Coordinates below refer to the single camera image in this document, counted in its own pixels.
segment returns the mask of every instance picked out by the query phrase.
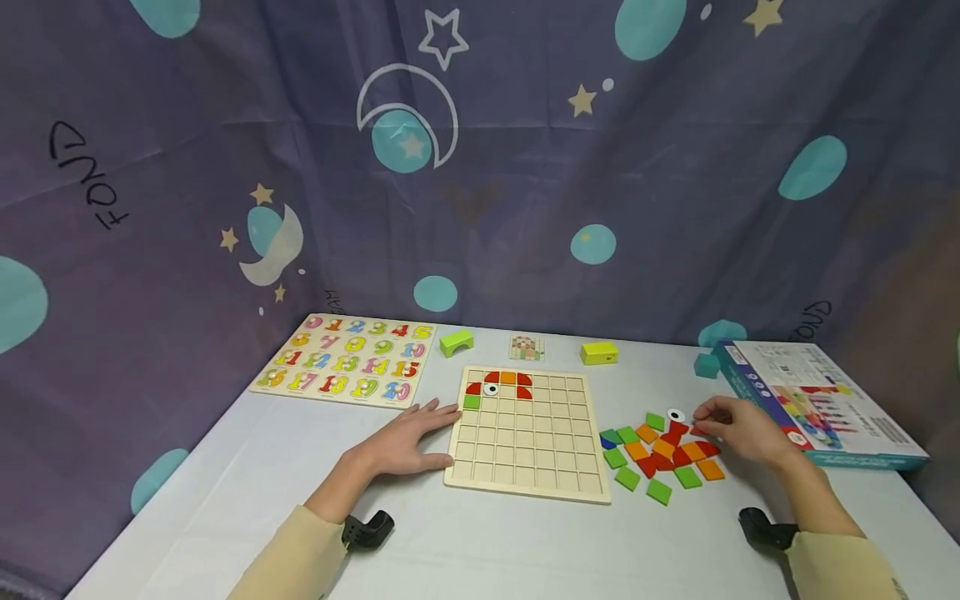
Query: cardboard box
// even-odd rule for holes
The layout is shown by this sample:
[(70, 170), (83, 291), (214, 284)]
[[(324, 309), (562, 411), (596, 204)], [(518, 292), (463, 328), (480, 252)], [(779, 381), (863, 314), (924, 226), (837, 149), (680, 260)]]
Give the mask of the cardboard box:
[(726, 341), (713, 354), (736, 394), (817, 465), (911, 470), (930, 459), (815, 344)]

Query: teal circle pattern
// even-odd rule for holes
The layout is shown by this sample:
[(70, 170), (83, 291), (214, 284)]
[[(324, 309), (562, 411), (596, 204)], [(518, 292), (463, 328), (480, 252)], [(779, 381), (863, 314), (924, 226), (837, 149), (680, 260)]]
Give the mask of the teal circle pattern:
[(457, 303), (457, 286), (444, 276), (426, 276), (414, 286), (414, 300), (424, 310), (442, 313)]
[(33, 269), (0, 256), (0, 354), (28, 340), (47, 319), (50, 299)]
[(684, 24), (686, 0), (623, 0), (613, 38), (623, 56), (649, 60), (666, 50)]
[(247, 213), (247, 235), (257, 254), (266, 256), (276, 233), (283, 226), (283, 219), (266, 206), (255, 206)]
[(130, 0), (155, 34), (173, 39), (186, 36), (200, 20), (200, 0)]
[(736, 321), (721, 319), (700, 330), (697, 344), (704, 348), (713, 348), (723, 340), (746, 340), (747, 328)]
[(570, 253), (580, 262), (599, 265), (610, 260), (616, 252), (616, 236), (610, 228), (599, 223), (587, 225), (570, 240)]
[(833, 135), (818, 137), (793, 159), (777, 191), (786, 200), (813, 198), (833, 185), (846, 166), (847, 146)]
[(380, 164), (397, 173), (422, 169), (433, 155), (433, 141), (409, 110), (384, 112), (371, 129), (373, 153)]
[(189, 454), (183, 448), (170, 450), (156, 459), (150, 468), (140, 475), (130, 492), (130, 510), (134, 515), (139, 513), (147, 502), (150, 502), (160, 486), (170, 479), (170, 475), (174, 474)]

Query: wooden number puzzle board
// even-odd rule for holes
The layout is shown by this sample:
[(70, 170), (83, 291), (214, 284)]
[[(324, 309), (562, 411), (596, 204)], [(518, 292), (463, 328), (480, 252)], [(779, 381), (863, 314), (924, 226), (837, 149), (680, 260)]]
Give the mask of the wooden number puzzle board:
[(459, 398), (448, 486), (610, 504), (585, 376), (466, 367)]
[(251, 392), (407, 408), (436, 326), (310, 315), (250, 385)]

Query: hand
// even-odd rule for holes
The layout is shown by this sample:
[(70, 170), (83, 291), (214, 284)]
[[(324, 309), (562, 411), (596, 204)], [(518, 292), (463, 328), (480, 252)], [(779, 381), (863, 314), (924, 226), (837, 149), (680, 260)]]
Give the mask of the hand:
[(693, 412), (697, 427), (722, 438), (740, 456), (779, 468), (802, 452), (777, 424), (750, 400), (714, 396)]
[(439, 409), (438, 405), (437, 398), (423, 408), (414, 404), (349, 453), (362, 461), (374, 476), (384, 473), (411, 475), (450, 467), (453, 457), (449, 454), (423, 454), (417, 447), (425, 434), (447, 427), (460, 418), (456, 404)]

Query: crescent moon print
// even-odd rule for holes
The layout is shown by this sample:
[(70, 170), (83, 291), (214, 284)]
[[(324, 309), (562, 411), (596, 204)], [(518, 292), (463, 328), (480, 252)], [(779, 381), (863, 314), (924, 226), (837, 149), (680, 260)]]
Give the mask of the crescent moon print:
[[(433, 127), (415, 108), (402, 102), (390, 102), (374, 108), (367, 114), (363, 112), (364, 100), (371, 85), (380, 77), (394, 71), (407, 71), (423, 77), (440, 90), (450, 108), (451, 138), (450, 146), (441, 154), (440, 143)], [(395, 62), (373, 71), (357, 96), (357, 130), (363, 130), (373, 119), (373, 151), (383, 166), (398, 173), (413, 173), (422, 168), (433, 157), (433, 167), (443, 165), (457, 148), (459, 122), (453, 98), (436, 77), (412, 64)]]
[[(256, 231), (251, 231), (252, 239), (256, 234)], [(263, 258), (254, 263), (240, 263), (240, 270), (253, 285), (272, 285), (280, 279), (283, 269), (300, 255), (302, 249), (303, 227), (300, 226), (300, 219), (290, 206), (284, 204), (283, 222), (266, 245), (266, 251), (261, 254)]]

